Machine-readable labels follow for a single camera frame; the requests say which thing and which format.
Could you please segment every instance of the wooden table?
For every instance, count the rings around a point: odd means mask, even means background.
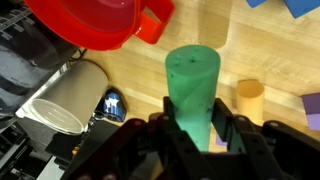
[[[107,73],[129,104],[127,118],[148,119],[162,111],[168,95],[164,61],[167,54],[188,44],[203,44],[221,55],[217,97],[236,113],[239,80],[265,85],[264,119],[280,120],[320,140],[310,131],[301,95],[320,89],[320,10],[294,19],[283,1],[269,0],[251,9],[245,0],[173,0],[176,11],[159,42],[136,37],[121,49],[88,51],[86,58]],[[215,145],[212,128],[211,151]]]

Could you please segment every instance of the green cylinder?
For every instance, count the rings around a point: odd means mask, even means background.
[[[209,149],[219,69],[219,54],[207,46],[183,46],[166,57],[169,97],[175,107],[175,119],[200,151]]]

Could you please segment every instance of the orange cylinder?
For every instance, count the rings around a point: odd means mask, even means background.
[[[236,88],[238,114],[263,124],[264,86],[257,80],[240,81]]]

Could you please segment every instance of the blue object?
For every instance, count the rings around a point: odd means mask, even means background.
[[[266,1],[267,0],[247,0],[247,3],[250,7],[255,8]]]
[[[93,117],[96,120],[124,122],[127,110],[123,101],[123,96],[117,89],[108,89],[105,97],[96,108]]]
[[[251,8],[255,8],[267,0],[247,0]],[[320,0],[284,0],[290,13],[298,18],[320,6]]]
[[[285,0],[293,17],[298,18],[320,6],[320,0]]]

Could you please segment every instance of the paper cup rim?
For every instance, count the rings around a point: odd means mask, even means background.
[[[44,118],[37,110],[36,108],[34,108],[33,106],[33,103],[34,102],[40,102],[40,103],[43,103],[43,104],[46,104],[46,105],[49,105],[49,106],[54,106],[55,108],[57,109],[60,109],[62,110],[64,113],[68,114],[68,116],[71,116],[72,119],[78,124],[80,125],[79,127],[79,130],[65,130],[63,129],[63,127],[59,127],[57,125],[55,125],[53,122],[49,121],[48,119]],[[31,105],[30,105],[30,110],[31,112],[41,121],[43,122],[44,124],[48,125],[50,128],[52,129],[55,129],[59,132],[62,132],[62,133],[65,133],[65,134],[81,134],[84,130],[84,125],[81,123],[81,121],[76,117],[74,116],[72,113],[70,113],[69,111],[67,111],[66,109],[64,109],[63,107],[55,104],[55,103],[52,103],[48,100],[45,100],[45,99],[33,99],[32,102],[31,102]]]

